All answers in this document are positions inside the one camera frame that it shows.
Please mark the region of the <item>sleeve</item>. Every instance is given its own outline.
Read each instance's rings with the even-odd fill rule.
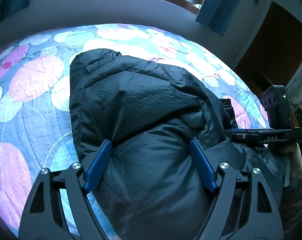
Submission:
[[[222,103],[224,110],[226,111],[226,113],[225,113],[226,117],[224,117],[224,119],[226,120],[226,122],[228,124],[227,124],[227,127],[225,127],[225,129],[231,129],[231,128],[237,129],[238,124],[236,123],[234,109],[231,105],[231,99],[220,98],[220,101]]]
[[[279,207],[284,233],[290,232],[302,217],[302,172],[290,176]]]

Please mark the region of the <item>black puffer jacket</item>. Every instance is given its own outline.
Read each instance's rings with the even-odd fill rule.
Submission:
[[[221,101],[183,68],[96,49],[70,66],[70,114],[79,160],[113,145],[94,194],[122,240],[191,240],[211,197],[189,155],[197,137],[235,169],[259,167],[279,205],[285,160],[232,143]]]

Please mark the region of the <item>bed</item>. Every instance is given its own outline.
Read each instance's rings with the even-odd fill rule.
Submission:
[[[154,27],[88,25],[44,31],[0,51],[0,216],[18,235],[22,211],[39,171],[77,162],[69,114],[69,67],[92,49],[185,68],[218,98],[230,98],[240,128],[269,128],[257,97],[204,47]],[[78,231],[61,190],[70,232]],[[109,239],[120,239],[92,194],[93,210]]]

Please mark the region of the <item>metal screw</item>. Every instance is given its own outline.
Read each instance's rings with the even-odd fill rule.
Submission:
[[[223,168],[223,169],[227,169],[227,168],[229,168],[229,164],[227,164],[227,163],[220,163],[220,167]]]
[[[260,171],[259,168],[253,168],[253,172],[254,172],[255,174],[260,174],[260,173],[261,173],[261,171]]]
[[[48,168],[44,168],[41,170],[41,174],[47,174],[49,172]]]
[[[80,164],[80,163],[73,163],[73,164],[72,164],[72,168],[75,169],[75,170],[77,170],[77,169],[80,168],[80,167],[81,167],[81,164]]]

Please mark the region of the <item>wooden door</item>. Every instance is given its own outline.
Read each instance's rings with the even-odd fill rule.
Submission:
[[[271,2],[261,28],[235,72],[253,93],[286,86],[302,62],[302,23]]]

